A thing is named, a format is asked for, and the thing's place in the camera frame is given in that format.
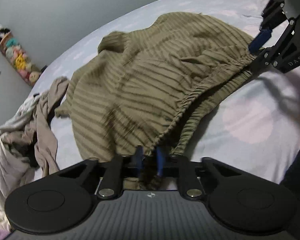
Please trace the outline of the olive striped garment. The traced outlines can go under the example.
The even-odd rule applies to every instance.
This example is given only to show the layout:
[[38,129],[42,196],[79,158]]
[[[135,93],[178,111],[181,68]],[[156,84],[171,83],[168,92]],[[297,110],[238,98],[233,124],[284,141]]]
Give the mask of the olive striped garment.
[[84,159],[182,155],[204,116],[251,77],[252,37],[215,17],[169,12],[148,28],[114,31],[76,70],[56,116],[71,119]]

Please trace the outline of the taupe brown shirt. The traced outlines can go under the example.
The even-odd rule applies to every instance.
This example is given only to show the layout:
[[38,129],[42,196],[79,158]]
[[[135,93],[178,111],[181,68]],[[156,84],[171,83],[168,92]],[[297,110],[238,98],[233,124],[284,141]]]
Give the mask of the taupe brown shirt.
[[67,77],[58,77],[50,89],[39,97],[35,110],[21,131],[13,131],[4,136],[3,142],[21,149],[33,145],[34,157],[42,170],[42,176],[48,176],[59,171],[56,163],[58,142],[51,131],[50,123],[55,115],[55,109],[60,105],[69,84]]

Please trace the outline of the white grey garment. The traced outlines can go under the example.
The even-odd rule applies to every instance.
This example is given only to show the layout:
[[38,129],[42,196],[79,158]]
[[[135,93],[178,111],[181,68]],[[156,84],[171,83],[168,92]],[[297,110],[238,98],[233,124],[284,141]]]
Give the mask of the white grey garment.
[[28,97],[15,115],[0,126],[0,230],[8,231],[11,228],[4,212],[7,196],[34,176],[29,158],[5,143],[4,138],[11,132],[23,129],[30,122],[39,99],[39,93]]

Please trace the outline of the clear tube of plush toys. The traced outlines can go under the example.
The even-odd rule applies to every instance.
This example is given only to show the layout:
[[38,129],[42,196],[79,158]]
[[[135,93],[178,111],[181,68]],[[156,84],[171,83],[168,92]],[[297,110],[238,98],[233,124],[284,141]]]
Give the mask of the clear tube of plush toys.
[[27,52],[10,31],[0,42],[0,52],[6,57],[14,70],[30,86],[40,78],[41,70],[32,62]]

